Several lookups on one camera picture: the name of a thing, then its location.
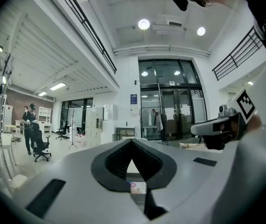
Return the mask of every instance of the railing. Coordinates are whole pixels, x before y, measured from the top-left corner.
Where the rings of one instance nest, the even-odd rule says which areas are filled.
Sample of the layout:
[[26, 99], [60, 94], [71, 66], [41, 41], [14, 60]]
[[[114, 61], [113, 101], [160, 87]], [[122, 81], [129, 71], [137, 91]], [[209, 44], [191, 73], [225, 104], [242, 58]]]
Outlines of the railing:
[[234, 48], [234, 50], [212, 70], [215, 73], [217, 80], [222, 79], [238, 68], [258, 51], [262, 45], [262, 41], [258, 38], [254, 27], [252, 27], [236, 48]]
[[65, 2], [71, 8], [71, 10], [75, 14], [75, 16], [78, 18], [80, 23], [83, 25], [83, 27], [87, 31], [87, 33], [90, 35], [91, 39], [93, 40], [95, 45], [100, 50], [101, 54], [103, 55], [103, 57], [105, 58], [105, 60], [107, 61], [107, 63], [111, 67], [111, 69], [113, 70], [114, 74], [116, 74], [117, 69], [116, 69], [113, 61], [111, 60], [111, 57], [109, 56], [108, 52], [106, 51], [106, 49], [105, 49], [103, 43], [101, 42], [100, 38], [96, 34], [94, 28], [90, 24], [88, 18], [86, 17], [84, 12], [82, 11], [82, 9], [81, 9], [80, 5], [78, 4], [77, 0], [65, 0]]

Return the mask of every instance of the black office chair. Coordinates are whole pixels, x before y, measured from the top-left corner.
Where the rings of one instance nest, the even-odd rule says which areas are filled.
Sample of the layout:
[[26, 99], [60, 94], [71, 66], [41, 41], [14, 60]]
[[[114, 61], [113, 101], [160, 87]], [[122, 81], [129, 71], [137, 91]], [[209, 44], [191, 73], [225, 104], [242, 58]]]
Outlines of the black office chair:
[[60, 138], [60, 140], [61, 140], [63, 138], [63, 136], [67, 133], [67, 128], [68, 128], [68, 122], [66, 121], [66, 124], [64, 125], [64, 127], [63, 128], [60, 127], [58, 129], [58, 131], [56, 132], [57, 134], [59, 134], [59, 136], [56, 137], [56, 139]]
[[42, 138], [42, 132], [40, 130], [40, 126], [37, 123], [31, 123], [30, 125], [30, 135], [34, 141], [34, 157], [37, 155], [37, 157], [35, 158], [35, 162], [37, 162], [37, 159], [39, 157], [44, 157], [46, 158], [46, 161], [48, 162], [49, 159], [46, 155], [50, 155], [50, 157], [52, 156], [51, 153], [45, 153], [43, 152], [45, 149], [49, 148], [49, 138], [50, 135], [48, 135], [47, 138], [47, 142], [43, 142], [43, 138]]

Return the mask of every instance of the blue sign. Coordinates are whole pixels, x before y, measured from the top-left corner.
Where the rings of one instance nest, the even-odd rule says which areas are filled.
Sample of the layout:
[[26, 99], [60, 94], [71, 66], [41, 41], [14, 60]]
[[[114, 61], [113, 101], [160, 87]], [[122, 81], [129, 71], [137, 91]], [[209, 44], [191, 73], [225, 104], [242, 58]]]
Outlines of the blue sign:
[[131, 95], [131, 105], [137, 105], [137, 95]]

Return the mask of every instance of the man in black clothing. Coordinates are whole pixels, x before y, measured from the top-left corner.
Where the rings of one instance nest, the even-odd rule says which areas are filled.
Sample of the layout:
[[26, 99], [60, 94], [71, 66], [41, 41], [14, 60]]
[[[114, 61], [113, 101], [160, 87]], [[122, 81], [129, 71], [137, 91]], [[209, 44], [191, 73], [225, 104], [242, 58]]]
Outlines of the man in black clothing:
[[35, 105], [30, 104], [29, 110], [24, 112], [23, 117], [22, 117], [22, 123], [24, 125], [25, 144], [26, 144], [28, 155], [31, 155], [29, 139], [31, 140], [31, 148], [33, 148], [33, 144], [34, 144], [33, 140], [30, 137], [30, 130], [29, 130], [29, 123], [36, 120], [34, 110], [35, 110]]

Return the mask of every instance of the brick wall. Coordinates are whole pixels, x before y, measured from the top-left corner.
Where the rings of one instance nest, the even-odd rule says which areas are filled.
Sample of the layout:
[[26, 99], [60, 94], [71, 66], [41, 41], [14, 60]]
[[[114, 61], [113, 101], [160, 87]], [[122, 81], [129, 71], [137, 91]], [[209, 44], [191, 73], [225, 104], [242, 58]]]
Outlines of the brick wall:
[[11, 105], [13, 107], [12, 113], [12, 125], [15, 124], [15, 120], [22, 119], [24, 113], [24, 107], [34, 103], [35, 104], [35, 114], [36, 118], [38, 118], [39, 107], [46, 107], [52, 109], [51, 116], [53, 112], [53, 102], [38, 99], [32, 96], [23, 95], [14, 91], [7, 89], [7, 105]]

